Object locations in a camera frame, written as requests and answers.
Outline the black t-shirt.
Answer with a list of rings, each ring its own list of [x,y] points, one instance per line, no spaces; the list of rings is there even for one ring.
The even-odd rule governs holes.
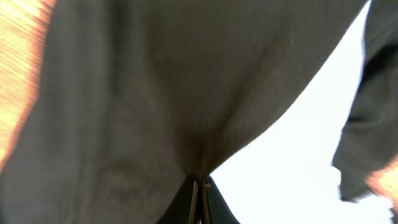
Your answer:
[[[192,176],[205,223],[205,180],[293,105],[364,5],[57,1],[1,222],[156,223]]]

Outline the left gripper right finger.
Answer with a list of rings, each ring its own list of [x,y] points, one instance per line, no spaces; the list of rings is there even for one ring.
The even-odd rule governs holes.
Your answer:
[[[210,176],[203,183],[202,197],[206,224],[240,224]]]

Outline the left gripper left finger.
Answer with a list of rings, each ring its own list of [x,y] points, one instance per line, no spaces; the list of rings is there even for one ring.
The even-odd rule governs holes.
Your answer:
[[[194,224],[197,214],[198,183],[187,177],[156,224]]]

